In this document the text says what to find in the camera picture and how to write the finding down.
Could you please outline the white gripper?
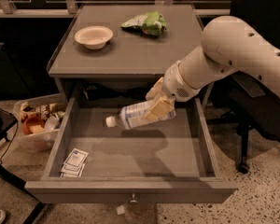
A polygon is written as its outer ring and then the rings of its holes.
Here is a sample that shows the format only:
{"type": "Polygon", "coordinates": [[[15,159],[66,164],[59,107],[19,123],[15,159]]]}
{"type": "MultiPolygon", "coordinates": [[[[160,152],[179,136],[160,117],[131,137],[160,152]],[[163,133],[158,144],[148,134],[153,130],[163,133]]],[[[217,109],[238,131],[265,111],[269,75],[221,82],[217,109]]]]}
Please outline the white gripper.
{"type": "Polygon", "coordinates": [[[199,89],[189,86],[180,75],[180,64],[181,62],[177,61],[169,67],[164,76],[159,78],[146,94],[146,100],[152,100],[152,105],[146,111],[145,119],[157,120],[175,109],[175,100],[186,102],[199,93],[199,89]]]}

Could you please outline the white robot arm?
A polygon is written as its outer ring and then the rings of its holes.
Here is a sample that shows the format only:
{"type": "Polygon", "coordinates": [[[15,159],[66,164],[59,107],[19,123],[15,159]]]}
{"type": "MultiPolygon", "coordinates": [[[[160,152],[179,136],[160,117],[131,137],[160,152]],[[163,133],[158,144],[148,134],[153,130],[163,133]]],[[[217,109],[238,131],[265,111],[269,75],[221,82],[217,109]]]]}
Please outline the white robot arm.
{"type": "Polygon", "coordinates": [[[156,121],[186,102],[208,84],[241,71],[260,81],[280,98],[280,49],[245,21],[221,16],[203,29],[201,45],[170,66],[147,93],[145,113],[156,121]]]}

